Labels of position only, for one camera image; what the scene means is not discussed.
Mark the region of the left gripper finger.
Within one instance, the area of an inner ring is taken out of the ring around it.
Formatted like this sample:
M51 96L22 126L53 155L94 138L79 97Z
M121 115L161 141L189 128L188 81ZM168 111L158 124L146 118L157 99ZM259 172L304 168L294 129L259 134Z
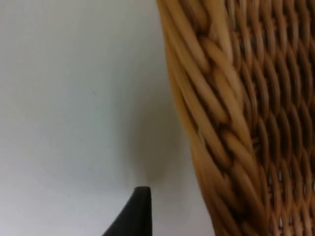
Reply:
M105 236L152 236L152 196L148 186L134 189Z

